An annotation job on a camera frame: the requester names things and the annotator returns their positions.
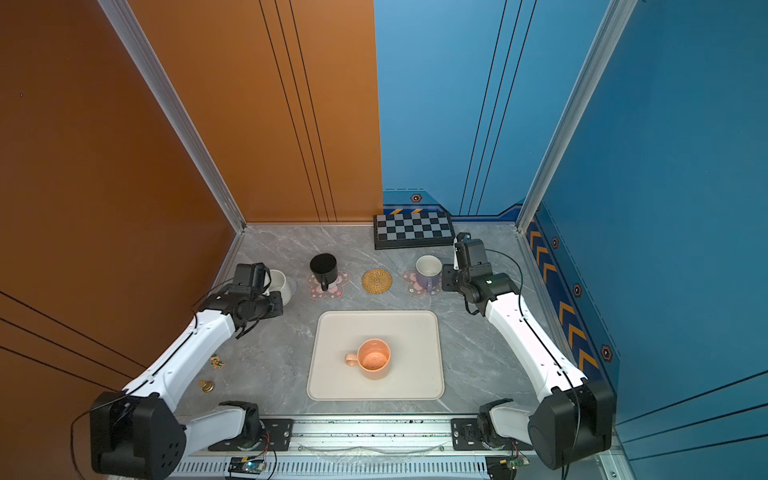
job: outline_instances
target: woven rattan coaster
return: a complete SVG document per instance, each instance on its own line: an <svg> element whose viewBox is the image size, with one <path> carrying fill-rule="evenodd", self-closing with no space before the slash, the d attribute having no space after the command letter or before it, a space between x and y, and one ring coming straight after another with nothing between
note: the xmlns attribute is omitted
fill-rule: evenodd
<svg viewBox="0 0 768 480"><path fill-rule="evenodd" d="M368 270L362 276L362 288L370 293L384 293L392 286L392 275L380 268Z"/></svg>

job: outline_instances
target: beige tray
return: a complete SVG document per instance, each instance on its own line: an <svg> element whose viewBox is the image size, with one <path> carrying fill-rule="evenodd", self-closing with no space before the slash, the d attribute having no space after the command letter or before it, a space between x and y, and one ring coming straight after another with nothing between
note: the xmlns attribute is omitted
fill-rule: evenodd
<svg viewBox="0 0 768 480"><path fill-rule="evenodd" d="M368 339L389 344L389 374L369 380L344 363ZM333 311L320 316L306 393L312 400L435 400L445 386L437 316L429 310Z"/></svg>

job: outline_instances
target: checkered pattern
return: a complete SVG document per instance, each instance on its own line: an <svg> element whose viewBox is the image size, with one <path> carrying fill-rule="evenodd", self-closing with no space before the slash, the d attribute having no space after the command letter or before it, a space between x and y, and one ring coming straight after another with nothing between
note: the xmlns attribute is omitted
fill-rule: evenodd
<svg viewBox="0 0 768 480"><path fill-rule="evenodd" d="M376 215L376 238L379 241L452 236L446 212Z"/></svg>

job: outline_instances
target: black line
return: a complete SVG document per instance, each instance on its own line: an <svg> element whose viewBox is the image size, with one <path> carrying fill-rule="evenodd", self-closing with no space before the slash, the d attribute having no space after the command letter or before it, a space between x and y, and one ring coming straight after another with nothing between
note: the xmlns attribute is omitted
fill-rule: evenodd
<svg viewBox="0 0 768 480"><path fill-rule="evenodd" d="M493 56L491 57L491 68L488 70L488 80L485 82L485 93L482 96L482 106L480 107L480 118L478 118L478 129L475 132L475 142L472 143L472 155L469 156L469 166L467 167L467 178L464 180L464 193L462 194L462 204L458 208L458 214L462 214L464 208L464 197L467 195L467 185L469 185L469 172L472 171L472 158L475 156L475 148L478 143L478 135L480 134L480 123L482 122L482 112L485 110L485 98L488 97L488 86L491 84L491 73L493 72L493 62L496 60L496 49L498 48L498 39L502 36L502 25L504 24L504 12L507 11L507 0L504 0L504 8L502 9L502 20L498 23L498 33L496 34L496 45L493 46Z"/></svg>
<svg viewBox="0 0 768 480"><path fill-rule="evenodd" d="M278 23L280 23L280 31L283 33L283 43L286 46L286 55L288 56L288 65L290 66L290 74L291 76L293 76L293 86L296 89L296 98L299 100L299 110L301 111L301 120L304 122L304 130L306 131L306 142L310 144L310 153L312 154L312 163L315 165L315 177L317 178L317 186L320 188L320 198L323 199L323 208L326 210L326 219L330 220L331 216L328 214L328 206L326 205L326 194L325 192L323 192L323 184L320 183L320 173L317 170L317 161L315 160L315 149L312 148L312 139L310 138L310 129L306 126L306 116L304 115L304 106L301 105L301 94L299 93L299 84L296 83L296 72L293 71L293 62L290 59L290 50L288 50L288 41L286 40L286 31L283 28L283 19L280 17L280 7L277 6L277 0L275 0L275 10L277 10L277 21Z"/></svg>
<svg viewBox="0 0 768 480"><path fill-rule="evenodd" d="M46 362L41 362L41 361L40 361L40 360L38 360L38 359L33 359L33 358L32 358L32 357L30 357L30 356L26 356L26 355L25 355L25 354L23 354L23 353L19 353L19 352L15 351L15 350L11 350L11 349L9 349L9 348L7 348L7 347L4 347L4 346L2 346L2 345L0 345L0 349L3 349L3 350L5 350L5 351L7 351L7 352L10 352L10 353L15 353L16 355L18 355L18 356L20 356L20 357L23 357L23 358L26 358L27 360L31 360L32 362L37 362L37 363L39 363L40 365L45 365L45 366L51 367L52 369L54 369L54 370L58 370L59 372L62 372L62 373L66 373L67 375L72 375L73 377L75 377L75 378L79 378L80 380L85 380L86 382L90 382L90 383L93 383L94 385L98 385L98 386L100 386L100 387L101 387L101 388L103 388L103 389L107 389L107 390L110 390L110 391L112 391L112 392L116 392L116 391L117 391L117 390L115 390L115 389L112 389L112 388L110 388L110 387L108 387L108 386L106 386L106 385L102 385L102 384L100 384L99 382L94 382L93 380L89 380L89 379L86 379L86 378L85 378L85 377L83 377L83 376L79 376L79 375L77 375L77 374L74 374L74 373L72 373L72 372L68 372L67 370L64 370L64 369L60 369L60 368L58 368L57 366L53 366L53 365L51 365L51 364L49 364L49 363L46 363Z"/></svg>
<svg viewBox="0 0 768 480"><path fill-rule="evenodd" d="M312 116L314 116L315 118L315 130L317 131L317 141L320 144L320 156L323 158L323 167L326 170L326 182L328 183L328 191L331 197L331 208L333 208L333 218L336 219L336 221L338 222L339 218L336 215L336 204L333 202L333 189L331 188L331 178L328 175L328 165L326 164L326 154L323 151L323 139L320 137L320 128L317 126L317 113L315 113L315 103L312 100L312 90L310 89L310 78L306 74L306 65L304 64L304 53L301 50L301 41L299 40L299 29L296 27L296 16L293 14L293 2L291 0L288 0L288 5L290 5L290 16L293 19L293 29L296 30L296 42L299 44L299 55L301 56L301 65L304 68L304 79L306 80L306 90L310 93L310 107L312 107Z"/></svg>
<svg viewBox="0 0 768 480"><path fill-rule="evenodd" d="M141 368L143 368L143 369L146 369L146 368L148 368L148 367L147 367L147 366L145 366L145 365L141 365L141 364L140 364L139 362L137 362L136 360L133 360L133 359L130 359L130 358L128 358L127 356L123 355L122 353L118 352L117 350L109 348L108 346L106 346L105 344L103 344L103 343L99 342L98 340L94 340L94 339L92 339L90 336L88 336L88 335L85 335L84 333L82 333L82 332L80 332L80 331L78 331L78 330L76 330L76 329L74 329L74 328L70 327L70 326L69 326L69 325L67 325L66 323L63 323L63 322L59 322L59 321L58 321L58 320L56 320L54 317L52 317L52 316L48 315L47 313L43 313L43 312L41 312L40 310L38 310L38 309L34 308L34 307L33 307L33 306L31 306L31 305L28 305L27 303L24 303L24 302L22 302L22 301L21 301L21 300L19 300L18 298L15 298L14 296L10 296L10 295L8 295L6 292L3 292L2 290L0 290L0 294L2 294L3 296L6 296L6 297L8 297L9 299L13 300L14 302L18 303L19 305L23 305L23 306L25 306L25 307L29 308L31 311L33 311L33 312L35 312L35 313L37 313L37 314L39 314L39 315L43 315L45 318L47 318L47 319L51 320L52 322L58 323L59 325L63 326L65 329L68 329L68 330L70 330L70 331L72 331L72 332L75 332L75 333L77 333L79 336L82 336L82 337L84 337L84 338L87 338L87 339L89 339L90 341L92 341L92 342L93 342L93 343L95 343L96 345L99 345L99 346L103 346L105 349L109 350L110 352L116 353L116 354L118 354L119 356L123 357L124 359L132 361L133 363L135 363L136 365L140 366Z"/></svg>
<svg viewBox="0 0 768 480"><path fill-rule="evenodd" d="M67 348L67 347L63 346L63 345L62 345L62 344L60 344L60 343L56 343L56 342L54 342L53 340L47 339L47 338L45 338L45 337L44 337L44 336L42 336L42 335L38 335L37 333L35 333L35 332L32 332L31 330L27 330L27 329L26 329L26 328L24 328L23 326L19 326L19 325L16 325L15 323L11 322L10 320L6 320L6 319L4 319L4 318L0 317L0 321L2 321L2 322L5 322L5 323L7 323L8 325L12 325L12 326L15 326L16 328L18 328L18 329L20 329L20 330L22 330L22 331L24 331L24 332L26 332L26 333L29 333L30 335L34 335L34 336L38 337L39 339L43 339L43 340L45 340L45 341L46 341L46 342L48 342L48 343L53 343L53 344L54 344L54 345L56 345L57 347L60 347L60 348L62 348L62 349L64 349L64 350L67 350L68 352L74 353L75 355L77 355L77 356L80 356L80 357L82 357L82 358L84 358L84 359L86 359L86 360L89 360L89 361L91 361L91 362L93 362L93 363L95 363L95 364L97 364L97 365L101 365L101 366L103 366L105 369L109 369L109 370L111 370L111 371L113 371L113 372L115 372L115 373L119 373L120 375L122 375L122 376L124 376L124 377L127 377L127 378L129 378L129 379L133 379L133 376L131 376L131 375L126 375L125 373L123 373L123 372L120 372L119 370L115 370L115 369L113 369L113 368L112 368L112 367L110 367L110 366L106 366L104 363L101 363L101 362L98 362L98 361L96 361L96 360L92 359L91 357L85 356L85 355L83 355L82 353L78 353L78 352L75 352L73 349L69 349L69 348Z"/></svg>
<svg viewBox="0 0 768 480"><path fill-rule="evenodd" d="M512 28L512 36L509 38L509 48L507 48L507 58L504 59L504 68L502 69L502 79L498 82L498 90L496 91L496 100L493 102L493 112L491 113L491 122L488 124L488 132L485 133L485 144L483 144L482 155L480 155L480 165L478 166L478 176L475 177L475 187L472 188L472 198L469 200L469 208L467 210L467 214L470 214L472 212L472 202L475 201L475 192L478 189L478 180L480 178L480 172L482 171L482 160L483 160L483 157L485 156L485 149L488 147L488 138L491 136L491 129L493 128L493 117L496 115L496 107L498 106L498 96L502 92L502 85L504 84L504 75L507 73L507 62L509 61L509 52L512 51L512 41L515 40L515 32L518 30L518 20L520 19L520 10L522 8L523 8L523 1L520 0L520 6L518 6L518 16L515 17L515 26Z"/></svg>
<svg viewBox="0 0 768 480"><path fill-rule="evenodd" d="M699 420L698 422L692 422L692 423L689 423L687 425L680 425L679 427L674 427L673 429L666 429L666 430L662 430L661 432L651 433L649 435L643 435L641 437L637 437L636 439L627 440L626 442L622 442L622 443L629 443L629 442L634 442L635 440L647 439L648 437L652 437L652 436L655 436L655 435L661 435L662 433L669 433L669 432L673 432L675 430L685 429L686 427L692 427L694 425L699 425L700 423L711 422L712 420L724 419L724 418L730 417L732 415L738 415L740 413L749 412L751 410L761 409L761 408L767 407L767 406L768 406L768 403L764 403L762 405L755 405L754 407L749 407L748 409L741 409L741 410L737 410L737 411L731 412L731 413L724 413L722 415L718 415L716 417L712 417L711 419Z"/></svg>
<svg viewBox="0 0 768 480"><path fill-rule="evenodd" d="M747 440L764 439L765 437L768 437L768 433L763 433L762 435L755 435L753 437L744 437L743 439L727 440L725 442L718 442L718 443L710 443L709 445L702 445L700 447L691 447L689 449L674 450L673 452L657 453L655 455L645 455L644 457L629 458L629 461L633 462L635 460L645 460L646 458L672 455L673 453L682 453L682 452L690 452L691 450L708 449L709 447L719 447L721 445L728 445L729 443L746 442Z"/></svg>
<svg viewBox="0 0 768 480"><path fill-rule="evenodd" d="M509 87L509 95L507 95L507 104L504 106L504 113L502 114L502 122L498 126L498 133L496 134L496 142L493 144L493 151L491 152L491 160L488 162L488 169L485 172L485 181L482 185L482 192L480 193L480 200L478 200L478 208L475 210L475 215L478 214L480 211L480 203L482 202L482 196L485 193L485 185L488 183L488 174L491 173L491 166L493 165L493 157L496 155L496 147L498 146L498 138L502 135L502 127L504 127L504 117L507 116L507 107L509 107L509 99L512 96L512 88L515 87L515 79L518 77L518 70L520 68L520 60L523 58L523 50L525 50L525 41L528 40L528 32L531 30L531 22L533 21L533 14L536 12L536 3L538 0L535 0L533 2L533 9L531 10L531 17L528 19L528 28L525 29L525 37L523 37L523 45L520 47L520 55L518 56L518 65L515 67L515 74L512 75L512 85Z"/></svg>
<svg viewBox="0 0 768 480"><path fill-rule="evenodd" d="M736 384L738 384L738 383L741 383L741 382L746 382L747 380L751 380L751 379L754 379L754 378L756 378L756 377L759 377L759 376L761 376L761 375L765 375L766 373L768 373L768 370L763 370L763 371L762 371L762 372L760 372L760 373L755 373L754 375L750 375L750 376L747 376L747 377L745 377L745 378L743 378L743 379L741 379L741 380L737 380L736 382L731 382L731 383L728 383L728 384L726 384L726 385L723 385L723 386L719 386L719 387L717 387L716 389L707 390L707 391L706 391L706 392L704 392L704 393L700 393L700 394L698 394L698 395L694 395L694 396L692 396L692 397L688 397L688 398L687 398L687 399L685 399L685 400L680 400L679 402L671 403L671 404L669 404L669 405L667 405L667 406L661 407L660 409L651 410L650 412L648 412L648 413L644 413L643 415L638 415L638 416L636 416L636 417L632 417L631 419L628 419L628 420L624 420L623 422L619 422L619 423L617 423L616 425L622 425L622 424L624 424L624 423L627 423L627 422L631 422L632 420L637 420L637 419L639 419L639 418L645 417L646 415L650 415L651 413L660 412L660 411L662 411L662 410L665 410L665 409L668 409L668 408L670 408L670 407L678 406L678 405L680 405L681 403L685 403L685 402L687 402L687 401L689 401L689 400L697 399L697 398L699 398L699 397L701 397L701 396L709 395L710 393L714 393L714 392L716 392L716 391L718 391L718 390L726 389L726 388L728 388L728 387L730 387L730 386L734 386L734 385L736 385Z"/></svg>
<svg viewBox="0 0 768 480"><path fill-rule="evenodd" d="M283 74L280 73L280 64L277 63L277 53L275 52L275 45L272 43L272 35L270 34L270 27L269 25L266 24L266 15L264 14L264 5L261 4L261 0L259 0L259 7L261 8L261 16L264 18L264 28L266 28L266 36L270 40L270 47L272 47L272 55L275 58L277 75L280 77L280 84L283 86L283 94L286 97L286 106L288 107L288 115L290 115L290 123L293 124L293 133L296 135L296 144L299 145L299 153L301 154L301 161L302 163L304 163L304 173L306 173L306 182L310 185L310 193L312 194L312 202L314 202L315 204L315 213L317 214L317 221L321 221L320 210L317 209L317 199L315 198L315 190L312 188L312 181L310 180L310 171L306 168L306 160L304 160L304 151L301 149L301 142L299 142L299 131L296 129L296 122L293 121L293 112L290 110L290 102L288 102L288 92L286 91L285 83L283 83Z"/></svg>

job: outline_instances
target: yellow chevron stripe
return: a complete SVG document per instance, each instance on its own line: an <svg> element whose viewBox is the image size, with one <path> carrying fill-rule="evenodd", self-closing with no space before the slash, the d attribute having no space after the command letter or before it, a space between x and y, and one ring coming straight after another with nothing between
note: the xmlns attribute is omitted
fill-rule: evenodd
<svg viewBox="0 0 768 480"><path fill-rule="evenodd" d="M552 270L553 272L558 271L558 269L554 268L554 265L544 262L544 283L547 283L547 270Z"/></svg>
<svg viewBox="0 0 768 480"><path fill-rule="evenodd" d="M541 254L542 253L549 253L549 250L547 250L544 247L537 247L536 248L536 265L541 265Z"/></svg>
<svg viewBox="0 0 768 480"><path fill-rule="evenodd" d="M541 233L531 232L531 250L533 250L533 237L541 237Z"/></svg>
<svg viewBox="0 0 768 480"><path fill-rule="evenodd" d="M584 335L584 332L573 326L572 324L568 326L568 345L573 348L574 345L574 333L576 335L579 335L583 339L587 339L587 337Z"/></svg>
<svg viewBox="0 0 768 480"><path fill-rule="evenodd" d="M568 305L567 303L560 302L560 324L561 325L563 324L563 311L571 312L574 315L576 315L576 312L574 311L572 306Z"/></svg>
<svg viewBox="0 0 768 480"><path fill-rule="evenodd" d="M584 371L584 361L587 360L589 363L594 365L596 369L599 369L598 361L593 359L588 353L586 353L584 350L578 351L578 369L582 372Z"/></svg>

